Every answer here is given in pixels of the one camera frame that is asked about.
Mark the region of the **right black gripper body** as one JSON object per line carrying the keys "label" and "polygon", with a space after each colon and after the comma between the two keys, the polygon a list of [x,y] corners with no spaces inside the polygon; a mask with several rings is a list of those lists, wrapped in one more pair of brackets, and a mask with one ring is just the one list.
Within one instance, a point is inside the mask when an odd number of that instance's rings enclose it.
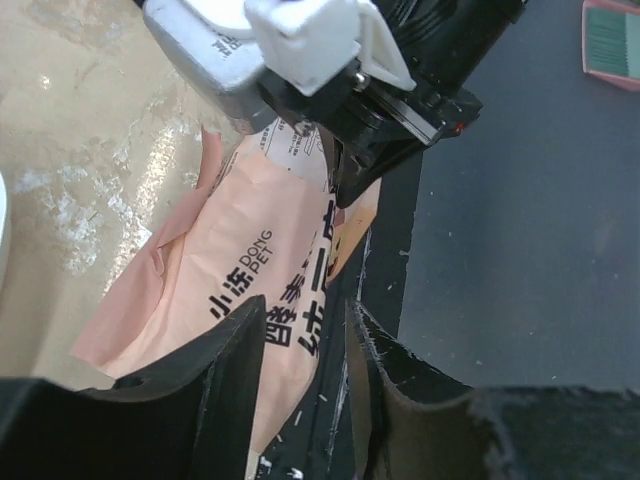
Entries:
{"label": "right black gripper body", "polygon": [[261,98],[301,137],[321,129],[371,165],[387,143],[427,149],[459,136],[483,104],[463,87],[474,64],[412,68],[417,87],[402,92],[350,65],[311,96],[267,69],[258,78]]}

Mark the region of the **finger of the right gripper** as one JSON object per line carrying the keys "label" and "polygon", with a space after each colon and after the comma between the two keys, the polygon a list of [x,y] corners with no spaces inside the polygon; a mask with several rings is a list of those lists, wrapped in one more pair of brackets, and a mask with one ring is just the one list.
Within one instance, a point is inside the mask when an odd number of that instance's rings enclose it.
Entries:
{"label": "finger of the right gripper", "polygon": [[338,208],[351,206],[375,181],[425,151],[420,142],[381,142],[372,147],[366,155],[357,155],[337,143],[332,180]]}

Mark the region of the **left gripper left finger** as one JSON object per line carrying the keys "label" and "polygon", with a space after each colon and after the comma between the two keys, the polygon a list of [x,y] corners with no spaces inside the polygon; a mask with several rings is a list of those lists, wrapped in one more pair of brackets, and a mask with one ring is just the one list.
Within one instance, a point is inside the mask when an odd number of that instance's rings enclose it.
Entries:
{"label": "left gripper left finger", "polygon": [[1,381],[4,479],[242,479],[265,299],[106,390]]}

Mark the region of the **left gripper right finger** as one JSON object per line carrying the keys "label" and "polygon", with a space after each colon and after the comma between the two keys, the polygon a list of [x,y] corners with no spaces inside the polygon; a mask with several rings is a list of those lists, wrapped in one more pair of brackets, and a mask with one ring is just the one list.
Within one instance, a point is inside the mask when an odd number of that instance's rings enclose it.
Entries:
{"label": "left gripper right finger", "polygon": [[345,305],[361,479],[635,479],[639,396],[584,387],[467,386]]}

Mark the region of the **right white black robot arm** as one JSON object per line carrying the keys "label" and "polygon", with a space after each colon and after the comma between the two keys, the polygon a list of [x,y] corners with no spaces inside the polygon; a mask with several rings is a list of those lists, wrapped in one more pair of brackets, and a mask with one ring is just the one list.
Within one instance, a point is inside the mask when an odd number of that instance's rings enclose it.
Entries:
{"label": "right white black robot arm", "polygon": [[340,207],[482,104],[464,82],[524,12],[521,1],[249,1],[262,98],[319,133]]}

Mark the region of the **pink cat litter bag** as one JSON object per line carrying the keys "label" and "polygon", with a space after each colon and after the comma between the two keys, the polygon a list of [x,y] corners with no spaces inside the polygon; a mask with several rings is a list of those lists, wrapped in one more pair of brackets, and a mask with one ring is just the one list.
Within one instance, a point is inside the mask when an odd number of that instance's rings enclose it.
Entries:
{"label": "pink cat litter bag", "polygon": [[72,354],[102,373],[130,374],[220,325],[254,295],[266,340],[250,454],[291,417],[318,367],[326,287],[372,224],[380,187],[338,208],[318,138],[277,121],[227,152],[202,135],[195,187],[112,283]]}

